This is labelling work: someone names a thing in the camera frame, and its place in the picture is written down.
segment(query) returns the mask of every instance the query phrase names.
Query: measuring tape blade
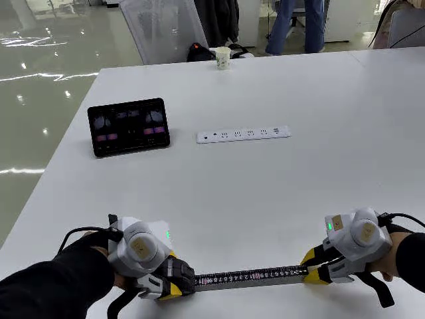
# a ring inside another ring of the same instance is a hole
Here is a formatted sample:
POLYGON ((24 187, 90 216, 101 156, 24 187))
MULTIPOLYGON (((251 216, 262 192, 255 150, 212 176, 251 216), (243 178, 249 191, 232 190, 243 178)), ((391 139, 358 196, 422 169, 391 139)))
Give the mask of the measuring tape blade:
POLYGON ((195 290, 222 290, 277 284, 298 284, 308 275, 306 266, 285 266, 195 276, 195 290))

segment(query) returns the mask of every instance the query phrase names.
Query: human hand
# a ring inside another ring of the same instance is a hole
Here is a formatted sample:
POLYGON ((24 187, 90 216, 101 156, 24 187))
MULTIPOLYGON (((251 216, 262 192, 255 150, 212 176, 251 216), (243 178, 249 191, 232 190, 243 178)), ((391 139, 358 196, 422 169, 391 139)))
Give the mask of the human hand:
MULTIPOLYGON (((83 235, 83 237, 84 236, 87 236, 87 235, 90 235, 90 234, 92 234, 92 233, 95 233, 94 231, 88 231, 87 233, 85 233, 84 235, 83 235)), ((92 248, 93 249, 96 249, 98 252, 100 252, 102 255, 104 255, 106 258, 108 257, 108 255, 109 255, 109 252, 108 252, 108 250, 107 249, 105 249, 104 247, 99 247, 99 246, 92 246, 92 248)), ((117 274, 116 272, 114 272, 114 274, 115 274, 115 280, 114 280, 114 286, 115 287, 118 287, 118 288, 121 288, 121 289, 123 289, 123 290, 125 290, 127 287, 128 287, 128 282, 129 282, 129 280, 126 278, 126 277, 124 277, 124 276, 122 276, 122 275, 120 275, 120 274, 117 274)))
POLYGON ((396 265, 397 249, 400 243, 409 235, 411 234, 399 232, 390 234, 392 240, 391 250, 383 258, 371 263, 368 267, 368 271, 380 271, 382 277, 387 282, 392 281, 394 277, 399 277, 396 265))

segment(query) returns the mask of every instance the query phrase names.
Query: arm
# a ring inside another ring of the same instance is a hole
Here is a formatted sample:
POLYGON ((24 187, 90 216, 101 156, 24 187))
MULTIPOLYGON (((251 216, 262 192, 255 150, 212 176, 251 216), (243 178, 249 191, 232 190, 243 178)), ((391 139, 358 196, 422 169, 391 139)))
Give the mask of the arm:
POLYGON ((424 264, 424 233, 392 233, 392 248, 379 261, 370 265, 371 272, 381 271, 386 281, 400 277, 414 288, 425 292, 425 277, 418 276, 418 269, 424 264))
POLYGON ((87 309, 113 285, 105 249, 71 245, 52 261, 0 281, 0 318, 85 318, 87 309))

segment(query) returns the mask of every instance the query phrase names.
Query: person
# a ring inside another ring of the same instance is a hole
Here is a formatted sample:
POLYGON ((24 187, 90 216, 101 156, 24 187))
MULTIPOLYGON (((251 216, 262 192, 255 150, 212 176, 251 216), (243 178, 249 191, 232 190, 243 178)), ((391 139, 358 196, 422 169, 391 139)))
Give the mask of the person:
MULTIPOLYGON (((280 55, 284 51, 296 0, 280 0, 278 16, 274 21, 266 53, 280 55)), ((325 10, 323 0, 304 0, 305 52, 318 53, 325 45, 325 10)))
MULTIPOLYGON (((425 292, 425 278, 412 271, 423 265, 418 247, 424 233, 400 230, 391 234, 392 249, 369 271, 381 271, 386 281, 394 276, 425 292)), ((84 236, 53 260, 21 270, 0 282, 1 319, 81 319, 88 308, 112 287, 125 289, 128 279, 114 273, 108 262, 108 240, 99 233, 84 236)))

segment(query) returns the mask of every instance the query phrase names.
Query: gray chair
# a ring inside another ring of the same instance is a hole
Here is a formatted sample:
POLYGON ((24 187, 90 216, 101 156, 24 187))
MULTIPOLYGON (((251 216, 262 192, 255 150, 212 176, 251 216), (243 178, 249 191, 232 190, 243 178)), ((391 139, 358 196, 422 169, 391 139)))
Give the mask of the gray chair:
POLYGON ((387 47, 425 47, 425 9, 403 9, 394 12, 387 47))
POLYGON ((195 42, 208 48, 193 0, 123 0, 120 7, 144 64, 186 62, 195 42))

